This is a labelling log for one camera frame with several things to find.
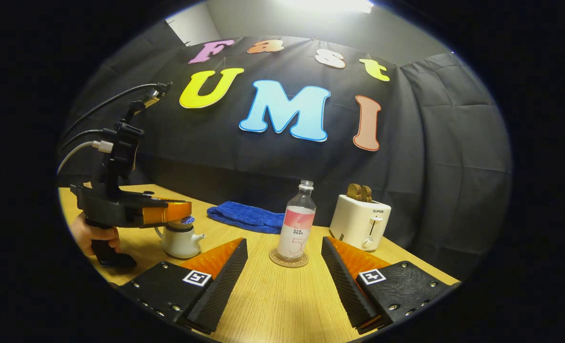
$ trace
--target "white cable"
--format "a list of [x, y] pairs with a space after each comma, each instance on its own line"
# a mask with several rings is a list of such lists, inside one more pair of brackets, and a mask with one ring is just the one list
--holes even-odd
[[62, 160], [60, 166], [58, 166], [58, 171], [56, 171], [56, 174], [58, 175], [58, 173], [60, 173], [62, 166], [67, 163], [67, 161], [69, 160], [69, 158], [71, 158], [71, 156], [73, 156], [73, 154], [75, 154], [82, 148], [86, 148], [87, 146], [97, 148], [100, 152], [105, 152], [106, 154], [110, 154], [111, 150], [113, 150], [113, 143], [110, 143], [109, 141], [87, 141], [85, 143], [79, 144], [78, 146], [75, 146], [75, 148], [73, 148], [73, 150], [71, 150], [71, 152], [69, 152], [69, 154]]

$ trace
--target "plastic bottle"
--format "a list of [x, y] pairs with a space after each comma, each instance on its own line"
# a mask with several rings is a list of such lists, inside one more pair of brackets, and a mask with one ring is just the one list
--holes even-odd
[[276, 248], [276, 256], [287, 262], [299, 261], [304, 255], [317, 210], [310, 197], [314, 189], [313, 182], [302, 180], [299, 189], [297, 195], [287, 203], [281, 237]]

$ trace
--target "toaster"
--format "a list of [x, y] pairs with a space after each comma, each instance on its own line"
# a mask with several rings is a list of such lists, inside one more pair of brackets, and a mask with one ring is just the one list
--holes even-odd
[[376, 250], [391, 215], [391, 207], [381, 202], [360, 202], [340, 195], [330, 230], [333, 237], [366, 252]]

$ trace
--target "human hand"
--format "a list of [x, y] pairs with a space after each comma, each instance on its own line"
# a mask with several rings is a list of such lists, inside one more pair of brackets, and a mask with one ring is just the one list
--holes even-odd
[[119, 253], [120, 250], [120, 234], [114, 226], [112, 229], [102, 229], [86, 224], [86, 215], [82, 212], [71, 224], [69, 228], [71, 234], [80, 247], [81, 251], [87, 256], [94, 256], [91, 248], [91, 240], [98, 239], [100, 241], [109, 241], [109, 247], [115, 249]]

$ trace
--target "white wall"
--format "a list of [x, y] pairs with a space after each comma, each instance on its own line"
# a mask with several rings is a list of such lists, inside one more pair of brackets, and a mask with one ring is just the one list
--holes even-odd
[[371, 13], [302, 9], [283, 0], [209, 0], [212, 21], [222, 39], [252, 35], [314, 38], [350, 46], [406, 65], [447, 48], [422, 29], [374, 6]]
[[206, 7], [206, 2], [200, 2], [171, 15], [166, 18], [166, 22], [187, 46], [221, 39]]

